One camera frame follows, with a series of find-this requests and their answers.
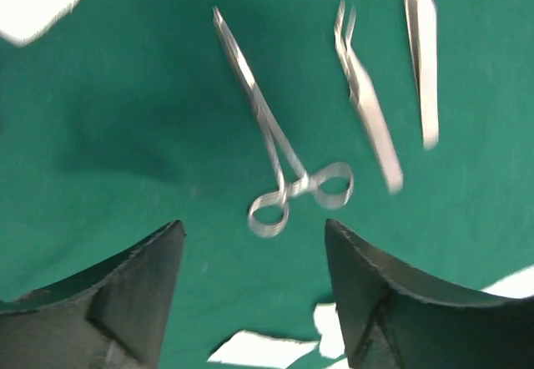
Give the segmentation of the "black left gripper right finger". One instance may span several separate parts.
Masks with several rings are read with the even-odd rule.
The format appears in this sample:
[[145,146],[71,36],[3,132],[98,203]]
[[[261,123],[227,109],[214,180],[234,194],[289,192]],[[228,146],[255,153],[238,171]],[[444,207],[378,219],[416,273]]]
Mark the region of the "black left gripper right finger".
[[531,368],[533,299],[459,286],[325,223],[333,297],[351,368]]

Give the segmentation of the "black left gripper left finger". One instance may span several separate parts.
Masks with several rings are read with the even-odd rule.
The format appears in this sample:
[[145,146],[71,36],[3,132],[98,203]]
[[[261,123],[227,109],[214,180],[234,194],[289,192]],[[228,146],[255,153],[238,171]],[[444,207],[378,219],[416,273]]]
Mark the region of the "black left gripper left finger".
[[3,368],[156,368],[185,232],[175,220],[70,277],[1,304]]

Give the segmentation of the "steel hemostat forceps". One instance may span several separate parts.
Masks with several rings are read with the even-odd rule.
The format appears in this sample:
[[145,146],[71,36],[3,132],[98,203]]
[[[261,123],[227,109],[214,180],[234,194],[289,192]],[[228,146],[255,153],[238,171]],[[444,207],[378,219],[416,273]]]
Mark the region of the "steel hemostat forceps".
[[[355,185],[351,167],[346,162],[334,162],[314,174],[305,169],[270,110],[245,56],[216,6],[213,7],[213,22],[229,62],[248,95],[277,184],[275,191],[263,194],[251,203],[247,214],[249,228],[261,238],[277,236],[287,225],[289,201],[303,194],[312,194],[319,205],[329,210],[346,205]],[[278,221],[265,223],[255,217],[257,211],[268,207],[282,211]]]

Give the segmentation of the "curved steel tweezers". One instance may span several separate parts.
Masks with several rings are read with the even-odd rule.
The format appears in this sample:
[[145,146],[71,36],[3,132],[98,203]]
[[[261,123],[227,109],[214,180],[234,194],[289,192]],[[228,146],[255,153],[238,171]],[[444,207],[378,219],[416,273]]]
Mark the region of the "curved steel tweezers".
[[342,28],[344,16],[345,0],[340,0],[334,24],[335,50],[349,84],[350,100],[365,126],[386,186],[389,192],[394,194],[402,189],[404,182],[401,164],[374,85],[351,46],[356,10],[354,8],[350,10],[346,29]]

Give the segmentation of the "straight steel tweezers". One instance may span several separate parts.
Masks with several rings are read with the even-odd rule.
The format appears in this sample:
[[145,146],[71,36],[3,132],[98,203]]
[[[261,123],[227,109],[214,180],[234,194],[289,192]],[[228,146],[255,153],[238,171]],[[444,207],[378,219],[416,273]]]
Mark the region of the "straight steel tweezers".
[[439,139],[436,5],[434,0],[404,0],[404,6],[423,145],[432,149]]

